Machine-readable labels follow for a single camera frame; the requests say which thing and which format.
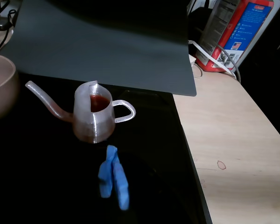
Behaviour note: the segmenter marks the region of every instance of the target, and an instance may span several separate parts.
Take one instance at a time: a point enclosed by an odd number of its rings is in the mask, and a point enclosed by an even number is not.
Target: wooden table
[[[195,83],[174,99],[213,224],[280,224],[280,135],[232,77]]]

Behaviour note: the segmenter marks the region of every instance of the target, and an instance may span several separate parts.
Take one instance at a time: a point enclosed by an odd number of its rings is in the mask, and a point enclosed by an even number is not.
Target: beige bowl
[[[19,79],[15,65],[0,56],[0,118],[5,116],[16,102],[19,93]]]

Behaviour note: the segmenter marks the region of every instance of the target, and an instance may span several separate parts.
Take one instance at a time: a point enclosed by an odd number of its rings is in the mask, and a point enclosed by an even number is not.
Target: clear plastic watering can
[[[54,100],[32,81],[25,85],[57,118],[71,122],[76,137],[88,143],[106,140],[114,131],[115,123],[128,121],[135,117],[136,110],[124,100],[112,100],[111,93],[97,81],[80,85],[75,92],[74,112],[61,109]],[[115,118],[114,106],[124,105],[131,114]]]

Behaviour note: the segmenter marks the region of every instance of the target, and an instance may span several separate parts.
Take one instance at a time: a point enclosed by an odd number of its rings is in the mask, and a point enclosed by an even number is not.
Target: red stain
[[[218,167],[219,167],[221,170],[226,169],[225,164],[224,164],[223,162],[221,162],[221,161],[218,161],[218,162],[217,162],[217,165],[218,165]]]

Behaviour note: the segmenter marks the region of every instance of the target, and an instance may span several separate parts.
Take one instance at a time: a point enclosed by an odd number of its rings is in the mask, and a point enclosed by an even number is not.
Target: red liquid
[[[91,100],[91,112],[99,112],[105,109],[110,103],[110,100],[100,95],[90,95],[90,100]]]

